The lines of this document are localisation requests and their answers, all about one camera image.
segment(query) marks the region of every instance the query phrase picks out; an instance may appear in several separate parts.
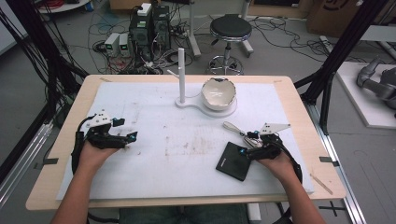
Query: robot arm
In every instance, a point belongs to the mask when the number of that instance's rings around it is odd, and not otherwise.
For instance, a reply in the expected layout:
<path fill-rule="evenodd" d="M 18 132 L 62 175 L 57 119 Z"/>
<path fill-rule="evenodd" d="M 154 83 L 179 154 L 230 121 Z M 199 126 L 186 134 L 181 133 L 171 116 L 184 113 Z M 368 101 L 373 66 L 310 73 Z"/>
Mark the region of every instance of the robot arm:
<path fill-rule="evenodd" d="M 367 89 L 375 93 L 375 95 L 384 101 L 392 100 L 396 95 L 395 86 L 393 86 L 392 79 L 396 82 L 396 70 L 390 69 L 383 72 L 382 77 L 387 77 L 383 81 L 381 77 L 381 82 L 375 82 L 370 79 L 370 77 L 375 73 L 376 67 L 379 65 L 381 60 L 376 57 L 367 66 L 363 67 L 358 74 L 356 83 L 359 87 Z"/>

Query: white bowl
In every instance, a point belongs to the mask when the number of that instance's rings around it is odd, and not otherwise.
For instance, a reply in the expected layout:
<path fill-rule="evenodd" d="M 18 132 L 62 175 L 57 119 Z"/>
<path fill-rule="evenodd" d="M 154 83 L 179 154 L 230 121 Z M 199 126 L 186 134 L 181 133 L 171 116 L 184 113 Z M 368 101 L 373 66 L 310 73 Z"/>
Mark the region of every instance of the white bowl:
<path fill-rule="evenodd" d="M 205 82 L 201 95 L 209 109 L 226 110 L 235 100 L 235 85 L 225 77 L 212 77 Z"/>

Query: white pole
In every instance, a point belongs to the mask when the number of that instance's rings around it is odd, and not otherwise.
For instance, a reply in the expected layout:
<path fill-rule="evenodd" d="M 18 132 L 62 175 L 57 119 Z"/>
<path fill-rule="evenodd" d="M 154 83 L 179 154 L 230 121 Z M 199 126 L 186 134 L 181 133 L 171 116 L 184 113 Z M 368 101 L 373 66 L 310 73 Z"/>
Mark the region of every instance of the white pole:
<path fill-rule="evenodd" d="M 184 66 L 184 49 L 178 49 L 178 85 L 180 87 L 180 102 L 186 102 L 186 71 Z"/>
<path fill-rule="evenodd" d="M 190 35 L 194 35 L 194 4 L 193 0 L 190 0 Z"/>

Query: hand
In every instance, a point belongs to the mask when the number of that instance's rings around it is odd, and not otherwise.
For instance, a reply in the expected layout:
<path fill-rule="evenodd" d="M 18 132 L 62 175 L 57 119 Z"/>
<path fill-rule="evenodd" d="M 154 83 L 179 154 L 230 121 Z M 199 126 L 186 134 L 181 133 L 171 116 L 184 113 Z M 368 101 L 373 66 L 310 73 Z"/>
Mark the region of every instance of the hand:
<path fill-rule="evenodd" d="M 284 152 L 281 152 L 273 160 L 264 159 L 258 160 L 258 162 L 267 167 L 280 182 L 296 177 L 291 160 Z"/>
<path fill-rule="evenodd" d="M 99 149 L 91 145 L 89 141 L 85 141 L 81 155 L 79 156 L 77 170 L 84 170 L 84 172 L 89 172 L 94 175 L 103 163 L 105 163 L 106 159 L 118 150 L 118 148 Z"/>

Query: wheeled stool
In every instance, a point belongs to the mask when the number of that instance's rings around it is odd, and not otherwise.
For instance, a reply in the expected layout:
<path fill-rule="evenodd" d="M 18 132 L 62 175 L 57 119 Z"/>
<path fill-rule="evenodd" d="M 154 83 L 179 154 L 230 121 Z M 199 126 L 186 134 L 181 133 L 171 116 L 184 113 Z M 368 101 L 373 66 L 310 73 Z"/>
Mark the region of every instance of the wheeled stool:
<path fill-rule="evenodd" d="M 251 25 L 238 15 L 225 15 L 213 20 L 210 23 L 210 34 L 217 40 L 227 41 L 227 47 L 225 47 L 224 56 L 216 56 L 209 62 L 208 70 L 213 74 L 244 75 L 241 62 L 230 56 L 231 42 L 247 40 L 251 35 L 251 30 Z"/>

